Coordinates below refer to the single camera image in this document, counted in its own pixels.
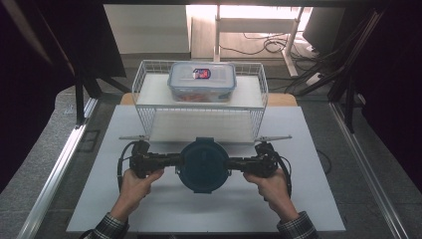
floor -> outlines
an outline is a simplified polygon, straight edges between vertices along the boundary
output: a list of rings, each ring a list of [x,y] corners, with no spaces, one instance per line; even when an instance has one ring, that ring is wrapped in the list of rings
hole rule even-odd
[[[251,47],[248,47],[247,44],[244,46],[245,49],[252,49],[256,48],[257,44],[251,44]],[[303,45],[300,48],[298,45],[298,49],[305,53],[307,47]],[[193,60],[209,60],[208,57],[202,56],[194,58],[195,54],[192,52]],[[185,55],[123,55],[127,78],[118,80],[131,88],[131,81],[141,59],[186,60],[186,57]],[[222,61],[231,60],[257,61],[257,59],[244,59],[235,55],[222,59]],[[266,57],[258,58],[258,60],[265,67],[269,88],[272,92],[283,92],[286,90],[285,86],[293,82],[281,58]],[[85,138],[87,141],[90,133],[93,133],[97,136],[97,141],[101,142],[113,106],[119,102],[122,96],[122,93],[110,85],[102,81],[99,83],[104,91],[101,109],[95,111],[98,120],[92,122],[88,128],[89,133],[86,133]],[[305,86],[306,83],[301,83],[295,88],[290,88],[289,91],[293,93]],[[316,149],[318,149],[322,166],[328,168],[331,164],[330,173],[326,177],[346,227],[346,232],[321,232],[321,235],[323,238],[394,238],[391,236],[377,201],[373,199],[359,165],[350,152],[344,134],[329,108],[326,100],[329,87],[328,84],[304,97],[297,98],[299,106],[304,111]],[[367,125],[360,110],[360,107],[354,109],[354,135],[401,218],[409,238],[422,238],[422,218],[420,217],[422,215],[422,195],[401,169],[397,160]],[[75,90],[70,88],[58,94],[56,110],[49,124],[15,177],[0,195],[0,238],[17,237],[70,132],[75,127],[75,119]],[[85,185],[101,144],[94,143],[87,148],[84,148],[84,145],[88,144],[83,143],[76,152],[74,160],[66,172],[66,179],[62,181],[36,238],[78,238],[78,235],[68,235],[64,233],[64,230],[72,216],[79,193]]]

wire basket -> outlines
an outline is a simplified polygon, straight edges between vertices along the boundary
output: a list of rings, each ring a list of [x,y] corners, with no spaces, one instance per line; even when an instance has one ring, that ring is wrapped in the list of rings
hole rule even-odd
[[[174,63],[142,61],[133,82],[133,101],[150,141],[194,141],[198,136],[219,142],[255,141],[268,101],[262,64],[231,63],[237,88],[228,103],[181,103],[167,86]]]

plaid sleeve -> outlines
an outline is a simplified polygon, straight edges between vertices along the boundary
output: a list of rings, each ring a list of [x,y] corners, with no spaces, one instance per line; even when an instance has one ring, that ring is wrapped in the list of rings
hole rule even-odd
[[[88,239],[117,239],[123,238],[128,229],[127,223],[120,222],[108,214],[97,225],[96,229],[86,238]]]
[[[299,218],[287,223],[282,224],[279,222],[277,225],[282,238],[295,238],[295,239],[319,239],[317,231],[313,223],[308,217],[306,212],[300,212]]]

blue circular object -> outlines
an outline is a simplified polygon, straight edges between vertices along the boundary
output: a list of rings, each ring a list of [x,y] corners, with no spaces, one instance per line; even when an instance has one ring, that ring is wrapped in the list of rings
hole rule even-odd
[[[184,163],[179,177],[195,193],[211,193],[224,184],[229,176],[225,163],[226,150],[212,137],[198,137],[181,151]]]

hand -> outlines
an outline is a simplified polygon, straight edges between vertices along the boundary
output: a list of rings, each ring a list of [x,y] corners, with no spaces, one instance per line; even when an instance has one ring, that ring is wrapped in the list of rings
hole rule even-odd
[[[285,174],[281,169],[268,178],[258,177],[251,173],[243,173],[248,182],[258,185],[258,192],[268,200],[270,208],[280,217],[283,223],[295,220],[299,214],[289,197]]]
[[[121,184],[120,196],[110,215],[124,222],[132,211],[139,205],[140,200],[151,191],[151,183],[162,176],[164,170],[156,170],[146,178],[138,178],[132,169],[124,172]]]

